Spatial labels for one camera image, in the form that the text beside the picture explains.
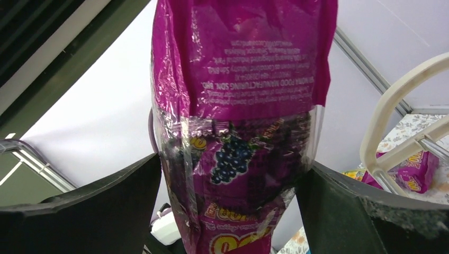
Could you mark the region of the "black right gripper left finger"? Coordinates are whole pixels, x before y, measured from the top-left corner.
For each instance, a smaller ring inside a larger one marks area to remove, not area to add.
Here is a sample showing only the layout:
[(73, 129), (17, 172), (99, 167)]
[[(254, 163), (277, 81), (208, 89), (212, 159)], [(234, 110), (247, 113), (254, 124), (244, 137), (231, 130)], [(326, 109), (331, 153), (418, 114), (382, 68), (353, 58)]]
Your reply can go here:
[(161, 181), (157, 154), (36, 204), (1, 208), (1, 253), (142, 253)]

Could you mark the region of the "purple grape candy bag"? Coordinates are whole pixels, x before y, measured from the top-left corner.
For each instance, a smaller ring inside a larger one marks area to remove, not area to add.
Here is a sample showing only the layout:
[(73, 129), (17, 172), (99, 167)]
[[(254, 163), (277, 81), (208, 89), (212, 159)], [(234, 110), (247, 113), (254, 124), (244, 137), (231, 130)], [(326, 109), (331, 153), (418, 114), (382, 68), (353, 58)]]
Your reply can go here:
[(158, 1), (154, 135), (187, 253), (269, 253), (315, 158), (337, 1)]
[(388, 175), (403, 189), (423, 194), (430, 189), (439, 158), (420, 151), (388, 170)]

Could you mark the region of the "green Fox's candy bag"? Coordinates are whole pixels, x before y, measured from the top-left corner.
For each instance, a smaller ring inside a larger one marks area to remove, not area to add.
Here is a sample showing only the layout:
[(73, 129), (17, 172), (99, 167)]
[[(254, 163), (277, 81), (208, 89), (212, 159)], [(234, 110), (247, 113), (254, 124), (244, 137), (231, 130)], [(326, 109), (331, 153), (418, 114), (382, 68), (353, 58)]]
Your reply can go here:
[(364, 177), (365, 173), (366, 173), (366, 170), (365, 169), (360, 169), (360, 168), (342, 172), (343, 175), (348, 176), (348, 177), (350, 177), (352, 179), (355, 179), (355, 180), (357, 180), (359, 182), (361, 182), (363, 180), (363, 177)]

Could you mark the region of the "white metal shelf rack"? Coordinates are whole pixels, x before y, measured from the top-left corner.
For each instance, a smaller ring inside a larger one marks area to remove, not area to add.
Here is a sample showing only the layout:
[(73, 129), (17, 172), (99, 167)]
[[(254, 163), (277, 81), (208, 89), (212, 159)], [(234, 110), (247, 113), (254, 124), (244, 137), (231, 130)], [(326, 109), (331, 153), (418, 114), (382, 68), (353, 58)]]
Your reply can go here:
[(398, 185), (388, 171), (406, 159), (415, 161), (421, 151), (439, 158), (437, 183), (448, 180), (448, 110), (416, 110), (405, 115), (385, 134), (390, 115), (399, 102), (428, 79), (448, 70), (448, 53), (433, 57), (402, 76), (381, 96), (360, 147), (360, 159), (367, 172), (396, 195), (407, 197), (406, 184)]

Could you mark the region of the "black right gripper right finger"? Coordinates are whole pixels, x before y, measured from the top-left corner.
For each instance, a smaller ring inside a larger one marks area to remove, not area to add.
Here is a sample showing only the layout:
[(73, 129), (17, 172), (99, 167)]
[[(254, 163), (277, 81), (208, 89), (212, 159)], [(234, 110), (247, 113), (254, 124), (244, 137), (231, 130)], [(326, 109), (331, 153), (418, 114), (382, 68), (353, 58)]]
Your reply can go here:
[(296, 182), (312, 253), (448, 253), (448, 206), (374, 188), (314, 162)]

